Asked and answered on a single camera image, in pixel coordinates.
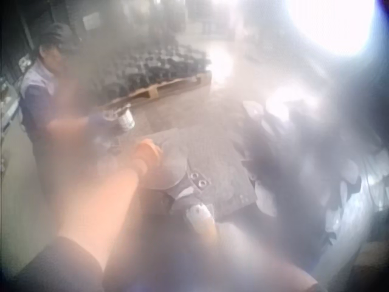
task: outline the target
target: sleeve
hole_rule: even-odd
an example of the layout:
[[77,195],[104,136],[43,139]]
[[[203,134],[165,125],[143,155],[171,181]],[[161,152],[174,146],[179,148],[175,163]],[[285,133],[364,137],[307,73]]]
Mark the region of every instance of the sleeve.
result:
[[99,292],[103,273],[93,256],[72,240],[58,237],[16,277],[14,291]]
[[311,286],[308,290],[306,290],[305,292],[327,292],[327,289],[325,289],[324,287],[320,286],[318,283]]
[[54,120],[54,100],[45,87],[28,86],[24,93],[23,103],[38,128],[43,128]]

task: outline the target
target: orange glove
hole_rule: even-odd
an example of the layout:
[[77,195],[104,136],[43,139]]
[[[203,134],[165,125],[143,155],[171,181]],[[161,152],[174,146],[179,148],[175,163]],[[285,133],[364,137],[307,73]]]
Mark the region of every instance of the orange glove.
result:
[[140,142],[131,156],[132,164],[136,165],[141,172],[140,176],[144,176],[149,169],[157,167],[161,158],[162,150],[151,139]]

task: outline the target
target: wooden pallet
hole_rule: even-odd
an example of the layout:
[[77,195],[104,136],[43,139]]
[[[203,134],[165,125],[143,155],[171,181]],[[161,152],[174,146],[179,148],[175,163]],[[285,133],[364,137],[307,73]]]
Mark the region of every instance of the wooden pallet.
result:
[[155,100],[161,97],[172,95],[172,93],[179,90],[193,90],[211,83],[212,73],[210,71],[206,73],[200,73],[193,77],[188,78],[178,78],[168,82],[162,82],[159,84],[151,85],[147,88],[140,88],[128,96],[119,97],[106,105],[99,106],[98,110],[106,110],[110,108],[115,108],[121,106],[128,102],[134,102],[136,104],[136,99],[143,97],[148,100]]

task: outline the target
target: grey metal plate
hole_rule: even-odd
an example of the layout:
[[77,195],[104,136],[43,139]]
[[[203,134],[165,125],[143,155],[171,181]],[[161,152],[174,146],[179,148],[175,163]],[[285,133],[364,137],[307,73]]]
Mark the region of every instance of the grey metal plate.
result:
[[190,168],[210,182],[199,198],[205,204],[213,205],[216,218],[229,215],[256,200],[238,155],[221,133],[222,129],[215,126],[194,126],[146,136],[156,143],[172,139],[179,147],[187,149]]

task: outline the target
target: hand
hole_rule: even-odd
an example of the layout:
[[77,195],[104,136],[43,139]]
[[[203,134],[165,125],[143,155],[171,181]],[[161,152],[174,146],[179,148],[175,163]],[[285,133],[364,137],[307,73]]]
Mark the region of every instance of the hand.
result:
[[144,161],[148,169],[152,169],[160,164],[162,150],[151,139],[145,139],[135,148],[133,160],[136,159]]
[[108,130],[117,125],[117,120],[109,120],[101,113],[91,114],[88,117],[88,124],[92,129]]

